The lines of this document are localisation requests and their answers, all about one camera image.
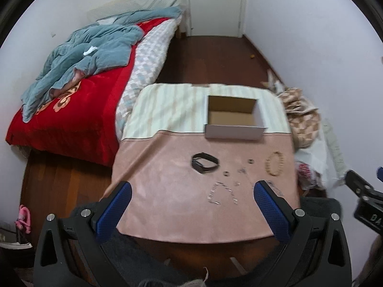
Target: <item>silver bolt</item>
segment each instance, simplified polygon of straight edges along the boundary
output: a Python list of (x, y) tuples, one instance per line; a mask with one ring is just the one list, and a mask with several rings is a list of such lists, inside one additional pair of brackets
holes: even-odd
[(298, 217), (303, 217), (304, 214), (305, 214), (305, 212), (304, 212), (303, 209), (298, 208), (298, 209), (295, 210), (295, 214), (296, 214)]
[(83, 217), (88, 217), (90, 215), (91, 211), (90, 209), (84, 209), (82, 212), (81, 212), (81, 216)]
[(333, 213), (333, 214), (331, 214), (331, 218), (332, 218), (333, 220), (335, 220), (335, 221), (338, 221), (338, 220), (339, 220), (339, 215)]
[(47, 220), (48, 220), (48, 221), (52, 221), (54, 218), (55, 218), (54, 214), (49, 214), (49, 215), (47, 216)]

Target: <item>open cardboard box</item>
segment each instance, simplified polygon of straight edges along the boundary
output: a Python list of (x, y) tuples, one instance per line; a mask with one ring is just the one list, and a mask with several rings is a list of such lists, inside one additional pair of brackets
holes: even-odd
[(207, 96), (206, 138), (258, 140), (265, 125), (256, 99)]

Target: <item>black wristband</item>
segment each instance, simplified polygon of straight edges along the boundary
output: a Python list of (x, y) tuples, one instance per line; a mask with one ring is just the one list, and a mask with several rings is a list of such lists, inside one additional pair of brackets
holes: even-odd
[[(202, 165), (202, 163), (198, 161), (198, 159), (204, 159), (204, 160), (213, 162), (216, 165), (214, 165), (213, 167), (205, 167)], [(194, 154), (191, 157), (191, 166), (200, 174), (204, 174), (206, 172), (215, 171), (220, 166), (220, 161), (216, 157), (210, 154), (201, 152), (201, 153)]]

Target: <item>red blanket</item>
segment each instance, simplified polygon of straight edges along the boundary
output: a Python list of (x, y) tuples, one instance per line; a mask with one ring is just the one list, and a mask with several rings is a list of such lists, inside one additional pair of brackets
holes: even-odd
[[(167, 18), (138, 24), (147, 34)], [(116, 108), (135, 64), (132, 47), (129, 64), (81, 80), (74, 88), (44, 105), (28, 122), (19, 110), (9, 126), (9, 144), (71, 156), (112, 166), (119, 144)]]

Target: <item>white door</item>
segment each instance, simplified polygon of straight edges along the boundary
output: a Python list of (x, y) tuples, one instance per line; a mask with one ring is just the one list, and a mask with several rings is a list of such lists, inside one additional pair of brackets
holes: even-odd
[(191, 35), (238, 37), (242, 0), (190, 0)]

